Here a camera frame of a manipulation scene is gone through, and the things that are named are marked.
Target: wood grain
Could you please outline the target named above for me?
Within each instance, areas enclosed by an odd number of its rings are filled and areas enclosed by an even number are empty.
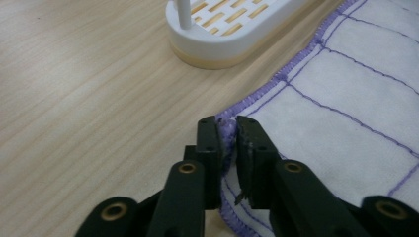
[[[0,236],[73,236],[102,200],[159,191],[196,122],[266,83],[338,4],[211,71],[171,51],[165,0],[0,0]],[[233,235],[216,211],[206,230]]]

